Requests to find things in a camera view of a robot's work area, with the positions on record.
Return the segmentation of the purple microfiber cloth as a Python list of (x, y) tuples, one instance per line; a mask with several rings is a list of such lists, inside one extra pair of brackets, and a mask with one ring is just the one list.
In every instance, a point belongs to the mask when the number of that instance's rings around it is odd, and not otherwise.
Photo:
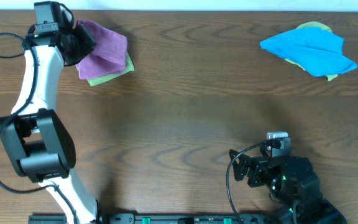
[(109, 30), (91, 20), (77, 20), (77, 25), (83, 24), (96, 39), (96, 47), (90, 54), (104, 58), (127, 53), (127, 37)]

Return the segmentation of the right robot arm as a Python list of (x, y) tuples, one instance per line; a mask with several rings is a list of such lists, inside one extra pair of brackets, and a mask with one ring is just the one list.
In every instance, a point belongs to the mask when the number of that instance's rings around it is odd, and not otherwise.
[(247, 177), (251, 188), (266, 186), (269, 197), (282, 205), (260, 218), (244, 218), (243, 223), (347, 223), (339, 210), (323, 198), (320, 179), (309, 159), (289, 152), (281, 156), (263, 152), (260, 157), (249, 157), (232, 149), (229, 157), (228, 168), (233, 168), (236, 181)]

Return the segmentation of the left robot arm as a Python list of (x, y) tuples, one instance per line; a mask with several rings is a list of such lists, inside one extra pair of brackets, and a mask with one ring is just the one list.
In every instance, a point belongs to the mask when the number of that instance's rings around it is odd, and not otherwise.
[(57, 87), (66, 65), (75, 65), (96, 45), (83, 26), (37, 24), (22, 41), (25, 73), (9, 116), (0, 117), (0, 141), (17, 175), (47, 190), (67, 223), (97, 223), (97, 200), (75, 170), (74, 142), (56, 114)]

